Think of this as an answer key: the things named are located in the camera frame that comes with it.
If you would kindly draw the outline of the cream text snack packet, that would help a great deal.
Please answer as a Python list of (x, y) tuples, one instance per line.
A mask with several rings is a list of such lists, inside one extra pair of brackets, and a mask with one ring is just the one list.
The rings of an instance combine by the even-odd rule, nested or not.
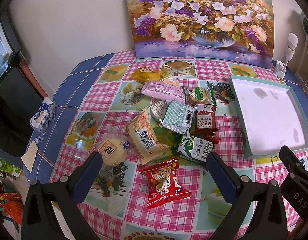
[(150, 114), (156, 121), (163, 120), (167, 111), (167, 103), (165, 101), (157, 100), (149, 106), (145, 107), (144, 110)]

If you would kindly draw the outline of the yellow cake snack packet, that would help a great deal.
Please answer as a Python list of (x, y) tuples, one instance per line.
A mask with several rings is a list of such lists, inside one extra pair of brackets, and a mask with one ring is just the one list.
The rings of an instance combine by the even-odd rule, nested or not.
[(136, 116), (127, 125), (126, 131), (140, 156), (141, 165), (145, 165), (156, 157), (161, 156), (170, 148), (157, 139), (149, 121), (149, 114), (146, 111)]

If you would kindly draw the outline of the red white milk biscuit packet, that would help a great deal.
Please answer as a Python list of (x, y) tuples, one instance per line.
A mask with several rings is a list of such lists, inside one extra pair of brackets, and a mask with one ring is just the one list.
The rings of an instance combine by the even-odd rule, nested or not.
[(196, 105), (195, 125), (190, 128), (190, 134), (214, 133), (219, 130), (216, 126), (216, 106), (212, 104)]

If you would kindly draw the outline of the pink snack packet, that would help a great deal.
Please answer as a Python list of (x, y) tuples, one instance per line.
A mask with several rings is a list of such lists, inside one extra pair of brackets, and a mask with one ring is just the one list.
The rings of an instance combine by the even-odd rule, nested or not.
[(154, 99), (185, 103), (185, 95), (181, 88), (161, 81), (145, 82), (141, 92)]

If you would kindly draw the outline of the floral painting canvas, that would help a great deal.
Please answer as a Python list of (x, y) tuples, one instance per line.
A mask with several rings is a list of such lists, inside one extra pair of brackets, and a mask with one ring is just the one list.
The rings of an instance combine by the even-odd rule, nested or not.
[(126, 0), (136, 57), (206, 57), (270, 68), (272, 0)]

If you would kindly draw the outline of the round cookie green wrapper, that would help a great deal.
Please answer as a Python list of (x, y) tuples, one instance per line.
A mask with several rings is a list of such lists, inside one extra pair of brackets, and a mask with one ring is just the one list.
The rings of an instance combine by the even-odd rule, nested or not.
[(211, 88), (194, 87), (187, 89), (183, 87), (182, 90), (188, 105), (212, 105), (216, 107), (214, 91)]

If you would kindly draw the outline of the round bun clear wrapper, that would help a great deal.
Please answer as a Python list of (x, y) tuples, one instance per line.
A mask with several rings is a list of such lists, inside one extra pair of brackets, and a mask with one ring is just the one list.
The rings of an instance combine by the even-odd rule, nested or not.
[(93, 144), (85, 157), (93, 152), (102, 156), (104, 165), (115, 167), (122, 163), (132, 151), (132, 139), (127, 132), (107, 127), (101, 139)]

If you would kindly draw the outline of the black television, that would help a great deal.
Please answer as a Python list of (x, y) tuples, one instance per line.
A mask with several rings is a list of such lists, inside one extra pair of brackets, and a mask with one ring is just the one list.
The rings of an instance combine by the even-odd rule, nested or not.
[(0, 17), (0, 81), (12, 68), (13, 60), (19, 51), (20, 44), (5, 11)]

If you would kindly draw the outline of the crumpled blue white wrapper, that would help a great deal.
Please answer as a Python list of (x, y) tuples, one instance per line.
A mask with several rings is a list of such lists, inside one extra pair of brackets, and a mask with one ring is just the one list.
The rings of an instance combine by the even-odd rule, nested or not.
[(54, 122), (56, 103), (49, 97), (45, 97), (38, 111), (30, 119), (31, 127), (37, 132), (45, 132), (49, 122)]

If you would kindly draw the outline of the yellow jelly packet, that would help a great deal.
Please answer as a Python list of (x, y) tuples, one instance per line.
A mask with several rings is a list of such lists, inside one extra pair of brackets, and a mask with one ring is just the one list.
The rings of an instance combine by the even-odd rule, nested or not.
[(160, 81), (166, 77), (164, 73), (158, 69), (141, 66), (128, 76), (131, 80), (145, 83), (147, 81)]

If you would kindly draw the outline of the checkered food-print tablecloth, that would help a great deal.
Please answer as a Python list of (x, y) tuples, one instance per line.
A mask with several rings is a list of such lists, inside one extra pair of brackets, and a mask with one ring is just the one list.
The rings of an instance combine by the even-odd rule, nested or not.
[[(183, 88), (211, 85), (216, 94), (216, 135), (214, 149), (238, 174), (265, 183), (282, 183), (287, 171), (278, 157), (246, 160), (243, 133), (228, 81), (231, 75), (279, 82), (273, 64), (199, 57), (137, 59), (133, 50), (107, 54), (84, 61), (74, 70), (81, 85), (72, 95), (58, 99), (65, 110), (74, 107), (64, 139), (51, 139), (59, 155), (50, 181), (70, 175), (97, 145), (105, 141), (110, 150), (117, 142), (127, 153), (109, 178), (97, 176), (79, 209), (103, 239), (209, 239), (230, 204), (222, 198), (210, 174), (199, 164), (179, 159), (177, 178), (191, 198), (149, 209), (148, 179), (138, 168), (173, 158), (182, 135), (160, 126), (143, 113), (153, 100), (141, 93), (142, 84), (130, 78), (137, 69), (161, 70), (179, 81)], [(118, 136), (111, 140), (110, 134)]]

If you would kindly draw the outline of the pale green barcode packet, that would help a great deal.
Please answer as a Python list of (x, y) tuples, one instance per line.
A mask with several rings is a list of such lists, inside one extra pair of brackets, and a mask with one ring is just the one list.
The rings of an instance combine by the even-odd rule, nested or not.
[(185, 135), (191, 127), (196, 107), (171, 101), (164, 117), (159, 120), (160, 126), (178, 134)]

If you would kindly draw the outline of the white teal-rimmed tray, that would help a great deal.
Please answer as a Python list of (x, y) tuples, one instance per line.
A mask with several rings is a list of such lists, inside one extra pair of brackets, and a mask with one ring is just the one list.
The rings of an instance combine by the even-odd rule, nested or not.
[(292, 87), (241, 75), (229, 85), (245, 136), (245, 159), (278, 156), (281, 147), (293, 152), (308, 148), (308, 122)]

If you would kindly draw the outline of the small red candy packet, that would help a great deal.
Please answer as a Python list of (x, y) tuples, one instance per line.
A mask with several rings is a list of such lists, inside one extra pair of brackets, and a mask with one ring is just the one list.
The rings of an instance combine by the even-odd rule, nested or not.
[(215, 134), (206, 134), (204, 136), (204, 139), (206, 139), (209, 142), (212, 142), (214, 145), (218, 144), (221, 140), (221, 138)]

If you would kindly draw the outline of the red peanut snack packet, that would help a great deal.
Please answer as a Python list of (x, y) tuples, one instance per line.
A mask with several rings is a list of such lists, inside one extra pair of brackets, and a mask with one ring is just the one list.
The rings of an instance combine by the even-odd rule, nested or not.
[(178, 158), (139, 168), (139, 173), (146, 176), (149, 182), (148, 209), (193, 196), (189, 190), (179, 184), (178, 168)]

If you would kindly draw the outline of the orange peach snack packet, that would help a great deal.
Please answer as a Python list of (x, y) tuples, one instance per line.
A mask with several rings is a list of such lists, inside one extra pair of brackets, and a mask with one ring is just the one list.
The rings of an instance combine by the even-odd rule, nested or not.
[(162, 81), (163, 83), (166, 83), (168, 85), (172, 85), (172, 86), (175, 86), (175, 87), (179, 87), (179, 81), (177, 78), (174, 78), (174, 77), (167, 77), (166, 79), (164, 79)]

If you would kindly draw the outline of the blue quilted cloth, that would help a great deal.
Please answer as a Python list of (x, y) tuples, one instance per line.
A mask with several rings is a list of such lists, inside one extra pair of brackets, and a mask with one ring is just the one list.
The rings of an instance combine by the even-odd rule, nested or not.
[(87, 59), (79, 63), (65, 78), (55, 94), (55, 120), (50, 122), (44, 139), (38, 143), (38, 152), (32, 171), (23, 166), (28, 183), (36, 179), (47, 183), (56, 166), (63, 140), (85, 95), (105, 68), (113, 53)]

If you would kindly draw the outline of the white paper scrap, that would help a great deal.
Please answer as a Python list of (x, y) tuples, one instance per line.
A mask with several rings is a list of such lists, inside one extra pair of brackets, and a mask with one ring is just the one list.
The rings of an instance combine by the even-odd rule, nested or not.
[(25, 167), (28, 169), (29, 172), (32, 172), (37, 152), (38, 152), (38, 146), (36, 142), (33, 140), (32, 142), (30, 142), (28, 149), (21, 157), (23, 164), (25, 165)]

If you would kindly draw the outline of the green white biscuit packet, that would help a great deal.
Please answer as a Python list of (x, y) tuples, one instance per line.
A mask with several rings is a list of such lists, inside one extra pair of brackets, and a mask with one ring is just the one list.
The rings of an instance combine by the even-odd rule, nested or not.
[(193, 135), (183, 135), (179, 145), (173, 146), (171, 152), (176, 157), (204, 166), (207, 155), (213, 148), (214, 144), (211, 141)]

